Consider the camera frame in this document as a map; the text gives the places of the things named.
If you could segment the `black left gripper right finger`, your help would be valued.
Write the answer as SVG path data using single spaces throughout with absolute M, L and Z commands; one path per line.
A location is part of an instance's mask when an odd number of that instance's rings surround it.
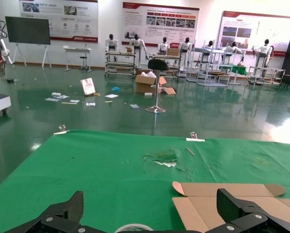
M 253 201 L 232 196 L 227 190 L 217 190 L 216 207 L 225 224 L 209 233 L 290 233 L 290 223 L 274 217 Z

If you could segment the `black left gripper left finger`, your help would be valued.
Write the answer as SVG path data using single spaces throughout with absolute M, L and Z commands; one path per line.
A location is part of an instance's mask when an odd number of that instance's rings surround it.
M 37 218 L 8 230 L 8 233 L 100 233 L 101 230 L 81 225 L 84 195 L 76 191 L 65 201 L 50 205 Z

